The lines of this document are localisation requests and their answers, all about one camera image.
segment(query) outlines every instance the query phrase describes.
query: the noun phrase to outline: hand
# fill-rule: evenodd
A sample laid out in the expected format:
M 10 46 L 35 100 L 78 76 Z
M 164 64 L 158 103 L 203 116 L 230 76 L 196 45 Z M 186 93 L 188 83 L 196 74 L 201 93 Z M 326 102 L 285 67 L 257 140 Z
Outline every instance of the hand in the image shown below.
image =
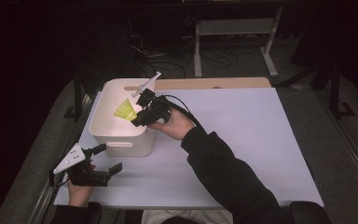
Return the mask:
M 182 140 L 185 135 L 194 128 L 193 122 L 178 110 L 170 107 L 171 118 L 166 123 L 153 123 L 148 125 L 149 128 L 166 133 L 169 137 Z
M 68 190 L 69 190 L 69 205 L 75 207 L 88 207 L 89 199 L 94 187 L 91 186 L 75 186 L 72 182 L 68 181 Z

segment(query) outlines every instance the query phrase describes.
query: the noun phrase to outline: white tabletop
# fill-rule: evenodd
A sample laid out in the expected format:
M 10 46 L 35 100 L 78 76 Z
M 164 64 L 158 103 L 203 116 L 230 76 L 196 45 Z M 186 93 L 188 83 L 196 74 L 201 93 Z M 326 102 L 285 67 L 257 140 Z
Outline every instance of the white tabletop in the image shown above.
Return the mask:
M 280 205 L 293 201 L 324 205 L 275 89 L 177 90 L 156 94 L 170 94 L 184 101 L 208 133 L 217 132 L 236 157 L 255 170 Z M 89 132 L 95 106 L 79 140 L 82 148 L 98 146 Z M 221 208 L 194 175 L 186 157 L 179 141 L 160 132 L 156 133 L 152 153 L 146 157 L 109 157 L 104 152 L 93 156 L 97 170 L 107 171 L 119 162 L 123 162 L 123 170 L 112 177 L 107 187 L 96 188 L 90 200 L 124 209 Z M 66 186 L 60 188 L 54 204 L 68 204 Z

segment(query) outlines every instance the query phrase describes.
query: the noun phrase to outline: gray carpet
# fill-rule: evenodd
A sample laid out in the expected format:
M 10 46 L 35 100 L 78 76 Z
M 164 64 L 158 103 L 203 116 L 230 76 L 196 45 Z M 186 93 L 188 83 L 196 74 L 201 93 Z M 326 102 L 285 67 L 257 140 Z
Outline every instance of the gray carpet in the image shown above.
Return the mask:
M 243 48 L 236 51 L 237 59 L 229 59 L 230 63 L 238 60 L 231 66 L 218 68 L 217 65 L 227 63 L 227 60 L 222 58 L 217 57 L 220 63 L 212 64 L 203 59 L 204 77 L 268 77 L 271 83 L 278 83 L 303 69 L 290 64 L 298 38 L 276 38 L 271 49 L 271 57 L 280 74 L 278 78 L 270 78 L 268 75 L 257 49 L 260 43 L 259 37 L 249 38 L 252 38 L 251 42 L 254 41 L 254 44 L 250 46 L 242 44 L 241 48 Z M 208 48 L 210 47 L 205 46 L 203 52 L 209 56 L 216 56 L 216 51 L 210 52 Z M 167 67 L 168 65 L 163 63 L 154 63 L 154 65 L 167 69 L 161 70 L 166 78 L 194 76 L 191 52 L 175 60 L 183 68 L 175 65 Z M 149 75 L 153 74 L 151 67 L 147 70 Z M 279 89 L 278 93 L 296 140 L 314 173 L 317 187 L 331 220 L 334 224 L 358 224 L 358 169 L 351 158 L 348 146 L 339 134 L 335 121 L 331 119 L 330 112 L 325 109 L 324 97 L 328 95 L 328 92 L 311 91 L 311 78 L 312 76 L 308 76 L 298 81 L 293 85 L 296 90 Z M 38 199 L 46 187 L 48 170 L 57 160 L 57 153 L 65 147 L 68 135 L 78 133 L 73 120 L 63 118 L 67 107 L 74 104 L 73 99 L 73 86 L 72 83 L 68 83 L 56 104 L 51 108 L 45 125 L 1 207 L 0 223 L 37 223 L 28 221 L 33 216 L 34 209 L 40 205 Z M 358 93 L 345 79 L 341 83 L 341 101 L 350 103 L 356 113 L 356 117 L 343 118 L 342 123 L 358 145 Z M 43 223 L 49 223 L 53 214 L 54 206 L 50 205 L 46 217 L 42 218 Z M 116 215 L 117 211 L 104 209 L 101 223 L 113 223 Z M 121 213 L 117 223 L 123 223 L 124 216 L 125 213 Z

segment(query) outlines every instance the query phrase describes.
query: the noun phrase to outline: yellow shuttlecock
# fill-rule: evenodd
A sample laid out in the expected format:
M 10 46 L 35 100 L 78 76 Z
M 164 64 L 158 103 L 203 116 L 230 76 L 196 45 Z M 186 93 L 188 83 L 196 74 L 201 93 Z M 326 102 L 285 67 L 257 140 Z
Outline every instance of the yellow shuttlecock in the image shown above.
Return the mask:
M 123 103 L 121 103 L 113 115 L 129 121 L 136 119 L 135 110 L 133 109 L 129 99 L 126 99 Z

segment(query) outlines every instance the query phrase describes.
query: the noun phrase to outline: person's right hand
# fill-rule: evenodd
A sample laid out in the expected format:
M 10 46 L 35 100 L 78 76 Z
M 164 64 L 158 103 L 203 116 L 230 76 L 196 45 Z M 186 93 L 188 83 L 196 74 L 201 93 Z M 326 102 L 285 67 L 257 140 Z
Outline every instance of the person's right hand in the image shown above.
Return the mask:
M 160 130 L 169 137 L 182 140 L 185 135 L 194 128 L 193 122 L 178 110 L 170 107 L 171 117 L 166 123 L 153 123 L 148 125 L 149 128 Z

